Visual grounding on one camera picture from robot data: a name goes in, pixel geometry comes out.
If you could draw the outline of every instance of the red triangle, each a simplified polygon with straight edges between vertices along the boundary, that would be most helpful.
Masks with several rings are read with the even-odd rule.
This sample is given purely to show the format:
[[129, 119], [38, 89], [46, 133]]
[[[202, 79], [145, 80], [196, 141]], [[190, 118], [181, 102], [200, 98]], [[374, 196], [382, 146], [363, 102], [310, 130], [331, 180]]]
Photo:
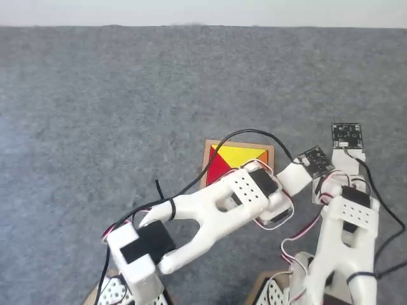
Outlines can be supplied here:
[[[213, 147], [210, 148], [210, 153], [209, 153], [209, 159], [212, 158], [212, 156], [215, 153], [215, 149]], [[216, 154], [214, 161], [209, 167], [208, 170], [208, 176], [206, 178], [206, 185], [208, 186], [209, 184], [217, 181], [220, 176], [225, 174], [228, 170], [230, 170], [231, 167], [225, 162], [225, 160], [219, 155]]]

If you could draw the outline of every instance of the robotic arm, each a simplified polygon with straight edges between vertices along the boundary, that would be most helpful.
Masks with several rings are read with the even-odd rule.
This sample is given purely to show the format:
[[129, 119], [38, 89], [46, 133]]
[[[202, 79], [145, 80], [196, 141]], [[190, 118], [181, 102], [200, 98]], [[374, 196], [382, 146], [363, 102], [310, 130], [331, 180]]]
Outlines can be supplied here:
[[[107, 243], [135, 305], [150, 304], [162, 293], [156, 266], [162, 274], [171, 274], [254, 219], [263, 224], [279, 221], [275, 228], [280, 226], [293, 214], [290, 196], [311, 182], [314, 202], [325, 204], [317, 251], [315, 256], [304, 252], [296, 255], [284, 292], [289, 297], [283, 304], [321, 305], [325, 294], [343, 304], [376, 304], [376, 279], [371, 275], [379, 202], [364, 192], [363, 180], [350, 183], [350, 177], [361, 180], [359, 164], [343, 148], [339, 141], [334, 149], [336, 171], [319, 147], [299, 156], [277, 176], [259, 161], [252, 161], [204, 189], [153, 207], [138, 230], [125, 224], [110, 233]], [[352, 153], [364, 159], [361, 150]], [[180, 248], [175, 248], [162, 225], [172, 219], [194, 219], [200, 225], [193, 239]], [[155, 239], [155, 245], [145, 246]], [[162, 243], [168, 247], [156, 250]]]
[[[181, 248], [162, 253], [157, 262], [162, 274], [170, 274], [187, 263], [208, 252], [226, 235], [248, 222], [259, 219], [263, 224], [288, 220], [293, 212], [293, 203], [284, 193], [282, 184], [258, 161], [247, 163], [236, 172], [229, 173], [219, 181], [193, 193], [173, 198], [155, 206], [143, 218], [139, 230], [149, 228], [157, 222], [174, 219], [194, 219], [200, 229], [193, 239]], [[127, 257], [126, 248], [144, 247], [141, 238], [126, 224], [107, 236], [113, 259], [122, 273], [136, 304], [148, 304], [163, 291], [155, 262], [148, 250]]]

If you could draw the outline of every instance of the colored block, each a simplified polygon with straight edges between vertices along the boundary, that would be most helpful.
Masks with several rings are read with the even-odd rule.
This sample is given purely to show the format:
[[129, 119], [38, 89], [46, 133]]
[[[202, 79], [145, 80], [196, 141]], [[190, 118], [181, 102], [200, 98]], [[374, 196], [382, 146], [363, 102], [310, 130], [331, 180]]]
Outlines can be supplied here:
[[[211, 149], [216, 149], [217, 145], [211, 145]], [[267, 152], [265, 149], [246, 148], [246, 147], [234, 147], [234, 146], [222, 146], [217, 152], [221, 155], [224, 161], [230, 167], [240, 167], [243, 163], [250, 159], [256, 159], [258, 156]]]
[[263, 154], [258, 156], [256, 159], [263, 161], [264, 163], [268, 164], [268, 151], [265, 151]]
[[[215, 149], [213, 147], [210, 148], [209, 159], [212, 158], [213, 154], [215, 153]], [[220, 176], [230, 170], [231, 167], [224, 161], [224, 159], [219, 155], [216, 154], [213, 163], [210, 165], [208, 170], [208, 176], [206, 179], [206, 185], [215, 182]]]

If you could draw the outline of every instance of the white wall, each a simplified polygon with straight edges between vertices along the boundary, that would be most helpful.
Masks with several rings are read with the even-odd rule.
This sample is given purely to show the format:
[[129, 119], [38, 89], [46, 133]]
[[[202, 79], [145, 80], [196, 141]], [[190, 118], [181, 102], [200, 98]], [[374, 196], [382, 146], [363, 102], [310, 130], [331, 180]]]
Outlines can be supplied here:
[[0, 0], [0, 25], [407, 28], [407, 0]]

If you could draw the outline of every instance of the yellow triangle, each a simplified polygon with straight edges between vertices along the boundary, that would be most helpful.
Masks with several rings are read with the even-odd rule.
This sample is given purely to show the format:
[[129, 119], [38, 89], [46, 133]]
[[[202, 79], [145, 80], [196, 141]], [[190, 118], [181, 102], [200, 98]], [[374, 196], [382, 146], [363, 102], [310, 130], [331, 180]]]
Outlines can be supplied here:
[[235, 147], [235, 146], [222, 146], [217, 152], [230, 167], [239, 167], [250, 159], [256, 159], [265, 149]]

